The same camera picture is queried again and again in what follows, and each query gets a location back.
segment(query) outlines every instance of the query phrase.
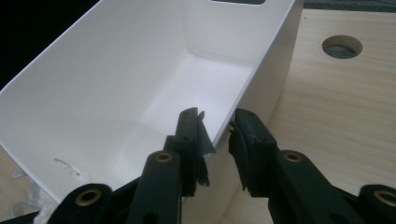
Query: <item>wooden board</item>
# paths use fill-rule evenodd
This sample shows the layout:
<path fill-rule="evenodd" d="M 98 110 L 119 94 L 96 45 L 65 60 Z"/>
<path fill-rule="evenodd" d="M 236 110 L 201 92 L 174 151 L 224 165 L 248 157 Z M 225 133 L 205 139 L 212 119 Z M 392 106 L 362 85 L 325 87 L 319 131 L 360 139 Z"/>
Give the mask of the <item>wooden board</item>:
<path fill-rule="evenodd" d="M 350 35 L 363 50 L 334 59 L 322 42 Z M 305 9 L 290 74 L 268 128 L 336 187 L 396 188 L 396 14 Z M 273 223 L 265 199 L 239 189 L 221 224 Z"/>

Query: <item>dark background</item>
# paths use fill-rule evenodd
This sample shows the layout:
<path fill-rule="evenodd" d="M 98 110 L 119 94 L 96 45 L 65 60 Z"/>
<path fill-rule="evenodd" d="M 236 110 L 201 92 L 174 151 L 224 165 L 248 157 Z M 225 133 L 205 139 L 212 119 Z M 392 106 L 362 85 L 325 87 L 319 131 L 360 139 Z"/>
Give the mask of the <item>dark background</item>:
<path fill-rule="evenodd" d="M 98 0 L 1 0 L 0 90 L 97 2 Z M 305 0 L 304 7 L 396 12 L 396 0 Z"/>

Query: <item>light wood surface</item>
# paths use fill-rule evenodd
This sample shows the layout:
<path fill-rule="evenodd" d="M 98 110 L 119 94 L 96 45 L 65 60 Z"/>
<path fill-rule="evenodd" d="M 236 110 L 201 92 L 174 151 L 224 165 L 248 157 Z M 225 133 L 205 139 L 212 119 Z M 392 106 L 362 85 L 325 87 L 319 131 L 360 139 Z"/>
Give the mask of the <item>light wood surface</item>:
<path fill-rule="evenodd" d="M 351 35 L 361 55 L 340 60 L 321 43 Z M 281 149 L 307 155 L 337 187 L 358 194 L 380 183 L 396 188 L 396 14 L 303 11 L 290 74 L 268 128 Z M 0 220 L 26 197 L 28 180 L 0 148 Z M 220 224 L 272 223 L 265 199 L 239 189 Z"/>
<path fill-rule="evenodd" d="M 9 219 L 9 207 L 27 198 L 28 177 L 11 179 L 11 174 L 21 168 L 0 147 L 0 221 Z"/>

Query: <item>container inner wall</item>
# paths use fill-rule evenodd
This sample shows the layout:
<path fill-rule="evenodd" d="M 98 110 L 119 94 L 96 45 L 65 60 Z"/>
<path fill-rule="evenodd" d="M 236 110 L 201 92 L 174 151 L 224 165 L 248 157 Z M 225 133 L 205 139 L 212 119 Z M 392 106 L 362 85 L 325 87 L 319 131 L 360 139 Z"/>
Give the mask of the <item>container inner wall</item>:
<path fill-rule="evenodd" d="M 117 189 L 182 110 L 219 134 L 289 4 L 101 1 L 3 88 L 0 143 L 58 202 L 80 183 L 57 160 Z"/>

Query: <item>white plastic container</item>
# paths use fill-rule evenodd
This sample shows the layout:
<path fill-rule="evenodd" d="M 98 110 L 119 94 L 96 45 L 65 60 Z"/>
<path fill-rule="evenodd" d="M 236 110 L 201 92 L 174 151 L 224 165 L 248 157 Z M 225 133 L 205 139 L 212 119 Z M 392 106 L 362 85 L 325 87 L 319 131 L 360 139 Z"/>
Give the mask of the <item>white plastic container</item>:
<path fill-rule="evenodd" d="M 178 114 L 198 107 L 218 154 L 212 186 L 186 201 L 186 219 L 216 221 L 239 183 L 228 123 L 238 106 L 269 119 L 302 6 L 100 1 L 0 92 L 0 144 L 60 202 L 81 185 L 67 167 L 117 189 L 163 148 Z"/>

